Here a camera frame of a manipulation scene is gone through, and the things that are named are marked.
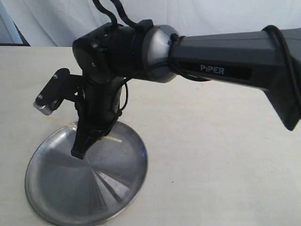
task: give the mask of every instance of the table surface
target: table surface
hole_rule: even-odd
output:
[[[61,127],[32,106],[54,72],[80,74],[71,48],[0,48],[0,225],[49,225],[24,193],[27,164]],[[64,102],[53,117],[77,120]],[[301,126],[285,130],[264,93],[177,77],[129,82],[120,118],[143,138],[149,171],[108,226],[299,226]]]

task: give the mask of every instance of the metal plate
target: metal plate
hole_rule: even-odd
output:
[[[139,135],[117,122],[84,160],[71,156],[76,131],[63,127],[48,137],[29,162],[25,191],[32,208],[59,226],[91,226],[120,213],[135,198],[147,172]]]

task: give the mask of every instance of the stainless steel plate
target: stainless steel plate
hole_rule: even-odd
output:
[[[84,160],[71,156],[75,130],[63,127],[48,137],[29,162],[25,191],[32,208],[60,226],[92,226],[120,213],[140,190],[147,152],[138,134],[117,122]]]

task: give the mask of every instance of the piper logo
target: piper logo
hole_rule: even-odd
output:
[[[224,75],[225,69],[222,67],[215,67],[215,66],[206,66],[201,65],[201,72],[206,72],[210,74],[222,74]]]

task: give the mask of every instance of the robotic arm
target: robotic arm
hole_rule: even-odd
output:
[[[134,23],[118,0],[111,0],[129,26],[97,0],[95,6],[112,23],[104,24],[73,43],[83,74],[58,70],[37,96],[34,106],[50,115],[64,99],[73,101],[79,121],[71,150],[83,159],[106,136],[124,107],[121,89],[130,79],[166,83],[176,74],[193,81],[217,80],[261,89],[288,130],[301,116],[301,29],[179,37],[168,25],[151,20]]]

